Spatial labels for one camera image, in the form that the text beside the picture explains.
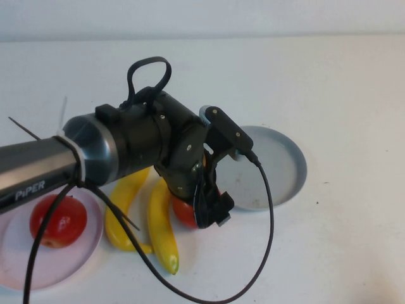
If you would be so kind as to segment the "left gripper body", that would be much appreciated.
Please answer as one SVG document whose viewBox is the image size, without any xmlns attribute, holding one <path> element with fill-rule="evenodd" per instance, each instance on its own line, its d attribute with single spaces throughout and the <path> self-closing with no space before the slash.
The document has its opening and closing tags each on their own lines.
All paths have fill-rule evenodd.
<svg viewBox="0 0 405 304">
<path fill-rule="evenodd" d="M 174 197 L 192 207 L 198 228 L 220 227 L 230 219 L 234 200 L 227 192 L 220 192 L 215 166 L 196 163 L 187 170 L 165 170 L 164 180 Z"/>
</svg>

